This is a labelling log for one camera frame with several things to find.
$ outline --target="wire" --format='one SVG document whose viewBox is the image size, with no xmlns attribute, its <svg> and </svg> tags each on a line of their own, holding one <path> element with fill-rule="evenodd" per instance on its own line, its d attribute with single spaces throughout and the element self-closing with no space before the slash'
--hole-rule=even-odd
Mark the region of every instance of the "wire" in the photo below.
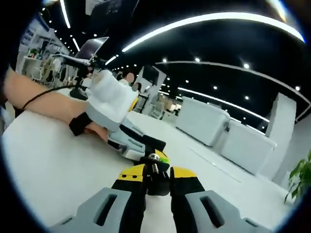
<svg viewBox="0 0 311 233">
<path fill-rule="evenodd" d="M 72 88 L 72 87 L 79 87 L 79 88 L 85 87 L 85 88 L 88 88 L 88 87 L 86 87 L 86 86 L 81 86 L 81 85 L 79 85 L 79 86 L 77 86 L 77 85 L 67 85 L 67 86 L 60 86 L 60 87 L 52 88 L 52 89 L 50 89 L 50 90 L 46 90 L 46 91 L 40 93 L 39 95 L 36 95 L 35 97 L 33 97 L 33 98 L 32 98 L 31 100 L 29 100 L 27 103 L 25 103 L 25 105 L 24 105 L 23 108 L 22 108 L 22 111 L 24 111 L 25 108 L 26 108 L 26 106 L 27 106 L 28 104 L 30 104 L 32 101 L 34 101 L 35 99 L 37 99 L 37 98 L 39 98 L 39 97 L 41 97 L 41 96 L 43 96 L 43 95 L 45 95 L 45 94 L 47 94 L 47 93 L 50 93 L 50 92 L 52 92 L 52 91 L 58 91 L 58 90 L 64 89 L 64 88 Z"/>
</svg>

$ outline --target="forearm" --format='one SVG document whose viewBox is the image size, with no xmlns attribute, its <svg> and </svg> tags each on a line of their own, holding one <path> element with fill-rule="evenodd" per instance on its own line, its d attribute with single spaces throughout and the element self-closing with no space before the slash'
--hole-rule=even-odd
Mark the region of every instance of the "forearm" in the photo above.
<svg viewBox="0 0 311 233">
<path fill-rule="evenodd" d="M 4 82 L 4 94 L 9 102 L 17 108 L 46 91 L 47 88 L 29 78 L 19 75 L 9 69 Z M 47 117 L 59 119 L 67 124 L 77 116 L 85 103 L 72 100 L 57 92 L 47 93 L 26 106 L 27 110 L 42 114 Z"/>
</svg>

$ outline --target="human arm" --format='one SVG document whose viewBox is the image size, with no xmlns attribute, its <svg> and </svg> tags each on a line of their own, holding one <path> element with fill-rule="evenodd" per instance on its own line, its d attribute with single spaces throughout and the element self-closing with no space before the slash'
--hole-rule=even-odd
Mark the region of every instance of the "human arm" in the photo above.
<svg viewBox="0 0 311 233">
<path fill-rule="evenodd" d="M 46 90 L 47 87 L 14 72 L 11 68 L 6 73 L 4 94 L 9 102 L 19 109 L 27 101 Z M 26 110 L 61 120 L 69 125 L 73 118 L 85 111 L 86 105 L 86 102 L 70 99 L 57 92 L 50 92 L 29 103 Z M 107 141 L 107 130 L 105 128 L 94 122 L 86 128 L 95 131 L 102 139 Z"/>
</svg>

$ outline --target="black wristband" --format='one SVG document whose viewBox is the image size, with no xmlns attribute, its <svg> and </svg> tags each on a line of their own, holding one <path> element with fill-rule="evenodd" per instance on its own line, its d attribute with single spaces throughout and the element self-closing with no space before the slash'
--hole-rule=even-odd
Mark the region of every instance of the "black wristband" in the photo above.
<svg viewBox="0 0 311 233">
<path fill-rule="evenodd" d="M 88 117 L 86 112 L 80 114 L 78 117 L 71 120 L 69 128 L 75 136 L 79 136 L 84 132 L 84 129 L 92 120 Z"/>
</svg>

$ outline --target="monitor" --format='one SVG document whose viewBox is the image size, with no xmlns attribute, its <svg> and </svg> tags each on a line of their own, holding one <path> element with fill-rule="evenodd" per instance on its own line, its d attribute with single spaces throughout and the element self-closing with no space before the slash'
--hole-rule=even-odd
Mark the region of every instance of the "monitor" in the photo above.
<svg viewBox="0 0 311 233">
<path fill-rule="evenodd" d="M 148 80 L 149 82 L 151 82 L 152 85 L 157 86 L 157 81 L 159 78 L 159 71 L 157 71 L 152 66 L 145 66 L 144 71 L 142 73 L 142 77 Z"/>
<path fill-rule="evenodd" d="M 100 37 L 90 39 L 82 46 L 80 51 L 77 52 L 75 58 L 91 60 L 92 56 L 98 52 L 102 45 L 108 40 L 109 37 Z"/>
</svg>

